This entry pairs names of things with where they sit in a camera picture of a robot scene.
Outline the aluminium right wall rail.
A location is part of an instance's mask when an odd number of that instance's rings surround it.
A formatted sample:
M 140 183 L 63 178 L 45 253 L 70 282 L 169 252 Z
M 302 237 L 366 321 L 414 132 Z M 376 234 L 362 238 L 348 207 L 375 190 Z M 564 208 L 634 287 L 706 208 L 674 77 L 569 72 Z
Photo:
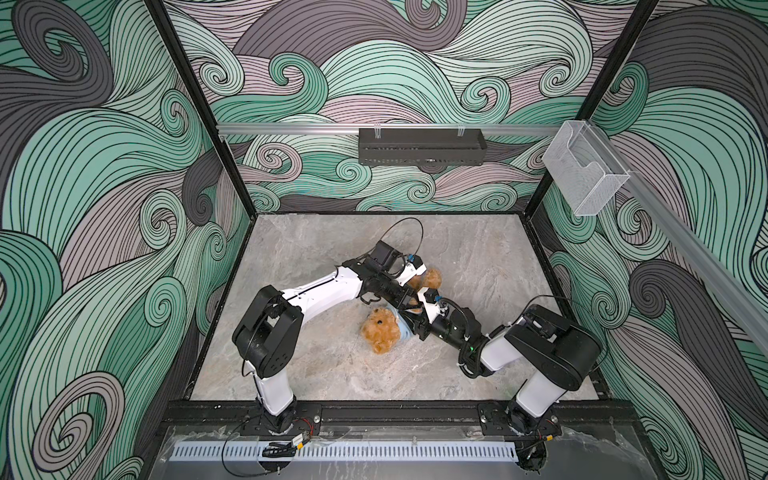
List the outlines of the aluminium right wall rail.
M 664 233 L 685 264 L 703 280 L 718 305 L 762 352 L 767 351 L 767 298 L 744 268 L 730 270 L 717 256 L 719 247 L 731 250 L 751 243 L 756 234 L 735 228 L 719 232 L 710 243 L 697 233 L 707 225 L 729 220 L 719 208 L 723 198 L 715 197 L 714 183 L 704 179 L 696 186 L 691 174 L 674 169 L 667 156 L 654 144 L 632 133 L 608 137 L 593 128 L 598 155 L 628 176 L 625 188 L 638 200 Z

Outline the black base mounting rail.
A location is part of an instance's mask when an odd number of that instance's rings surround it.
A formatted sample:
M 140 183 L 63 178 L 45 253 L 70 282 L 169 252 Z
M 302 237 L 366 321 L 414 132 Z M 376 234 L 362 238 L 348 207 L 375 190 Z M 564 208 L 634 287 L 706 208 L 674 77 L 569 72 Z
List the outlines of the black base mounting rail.
M 243 425 L 253 434 L 281 434 L 296 429 L 319 434 L 352 427 L 468 427 L 486 436 L 552 433 L 575 425 L 618 425 L 638 419 L 634 407 L 620 400 L 562 400 L 528 427 L 512 417 L 500 400 L 298 400 L 277 417 L 256 401 L 173 401 L 161 417 L 163 427 L 219 428 Z

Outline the black perforated wall tray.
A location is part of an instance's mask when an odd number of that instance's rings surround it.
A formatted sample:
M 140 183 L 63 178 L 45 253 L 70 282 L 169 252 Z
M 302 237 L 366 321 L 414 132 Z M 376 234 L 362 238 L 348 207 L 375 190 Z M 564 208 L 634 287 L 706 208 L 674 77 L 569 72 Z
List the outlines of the black perforated wall tray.
M 485 161 L 488 145 L 479 129 L 461 136 L 450 130 L 361 129 L 358 160 L 367 166 L 477 166 Z

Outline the aluminium wall rail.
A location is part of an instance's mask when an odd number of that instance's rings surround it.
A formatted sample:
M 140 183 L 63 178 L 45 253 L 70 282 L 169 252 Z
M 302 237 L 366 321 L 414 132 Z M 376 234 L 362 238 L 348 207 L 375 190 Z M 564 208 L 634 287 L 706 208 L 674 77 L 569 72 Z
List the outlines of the aluminium wall rail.
M 751 243 L 756 234 L 735 228 L 719 232 L 710 243 L 697 233 L 707 225 L 729 220 L 719 208 L 723 198 L 715 197 L 714 183 L 704 179 L 696 186 L 691 174 L 674 169 L 667 156 L 654 144 L 632 133 L 608 137 L 593 128 L 598 155 L 628 176 L 625 188 L 638 200 L 664 233 L 685 264 L 703 280 L 718 305 L 762 352 L 767 351 L 767 298 L 744 268 L 730 270 L 717 256 L 719 247 L 731 250 Z
M 397 124 L 397 123 L 219 123 L 220 135 L 356 135 L 361 129 L 376 134 L 384 130 L 450 130 L 461 136 L 468 129 L 479 129 L 490 136 L 550 136 L 559 125 L 521 124 Z

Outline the aluminium back wall rail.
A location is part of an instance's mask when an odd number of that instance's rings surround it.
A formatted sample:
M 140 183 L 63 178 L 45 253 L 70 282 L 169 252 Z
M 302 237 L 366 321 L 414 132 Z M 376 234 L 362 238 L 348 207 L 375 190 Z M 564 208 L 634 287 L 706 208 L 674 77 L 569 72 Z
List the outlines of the aluminium back wall rail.
M 479 129 L 490 136 L 550 136 L 559 125 L 521 124 L 397 124 L 397 123 L 219 123 L 220 135 L 356 135 L 361 129 L 376 134 L 384 130 L 450 130 L 461 136 L 468 129 Z

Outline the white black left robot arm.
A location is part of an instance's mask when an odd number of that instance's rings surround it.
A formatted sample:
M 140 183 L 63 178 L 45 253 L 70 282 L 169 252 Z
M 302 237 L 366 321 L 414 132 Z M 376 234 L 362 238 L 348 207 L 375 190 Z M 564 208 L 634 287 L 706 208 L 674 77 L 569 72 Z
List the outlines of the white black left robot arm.
M 294 408 L 296 397 L 286 367 L 305 323 L 367 294 L 404 308 L 413 296 L 408 282 L 426 272 L 418 255 L 403 254 L 378 241 L 370 251 L 305 285 L 261 288 L 235 327 L 232 343 L 242 360 L 241 375 L 253 378 L 264 413 L 282 419 Z

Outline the light blue bear hoodie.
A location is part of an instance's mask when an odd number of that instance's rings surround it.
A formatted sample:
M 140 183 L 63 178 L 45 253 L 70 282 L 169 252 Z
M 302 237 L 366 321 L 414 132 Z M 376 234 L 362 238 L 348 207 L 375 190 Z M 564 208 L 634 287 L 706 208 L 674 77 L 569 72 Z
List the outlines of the light blue bear hoodie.
M 406 341 L 409 338 L 412 338 L 414 336 L 414 333 L 412 332 L 409 324 L 406 322 L 406 319 L 399 313 L 399 311 L 394 307 L 392 307 L 391 305 L 388 305 L 386 309 L 394 315 L 396 324 L 400 332 L 400 340 Z

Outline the clear plastic wall holder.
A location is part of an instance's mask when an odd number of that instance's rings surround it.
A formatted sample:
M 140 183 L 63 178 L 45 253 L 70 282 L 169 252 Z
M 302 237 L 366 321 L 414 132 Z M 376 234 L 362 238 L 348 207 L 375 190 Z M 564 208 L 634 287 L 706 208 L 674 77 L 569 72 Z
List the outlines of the clear plastic wall holder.
M 598 215 L 630 178 L 609 137 L 584 120 L 564 122 L 542 160 L 577 217 Z

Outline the brown teddy bear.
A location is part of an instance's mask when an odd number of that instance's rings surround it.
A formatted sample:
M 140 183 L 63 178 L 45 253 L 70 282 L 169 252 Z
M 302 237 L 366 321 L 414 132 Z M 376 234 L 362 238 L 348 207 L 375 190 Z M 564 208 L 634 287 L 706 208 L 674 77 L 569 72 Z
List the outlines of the brown teddy bear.
M 411 288 L 417 293 L 422 287 L 439 289 L 442 284 L 442 274 L 436 268 L 428 268 L 423 275 L 423 282 Z M 394 315 L 386 307 L 376 307 L 368 315 L 361 327 L 361 335 L 371 347 L 374 354 L 383 355 L 390 352 L 400 340 L 399 328 Z

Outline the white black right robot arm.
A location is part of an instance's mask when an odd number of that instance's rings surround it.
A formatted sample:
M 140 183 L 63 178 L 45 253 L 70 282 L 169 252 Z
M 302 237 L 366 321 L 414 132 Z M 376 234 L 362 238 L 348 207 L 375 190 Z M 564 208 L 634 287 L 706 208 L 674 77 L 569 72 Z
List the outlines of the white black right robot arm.
M 530 363 L 535 373 L 506 407 L 519 433 L 535 430 L 553 404 L 578 390 L 602 352 L 586 329 L 535 303 L 490 333 L 482 331 L 469 309 L 443 297 L 398 315 L 419 339 L 434 335 L 457 349 L 458 367 L 470 379 L 491 376 L 521 359 Z

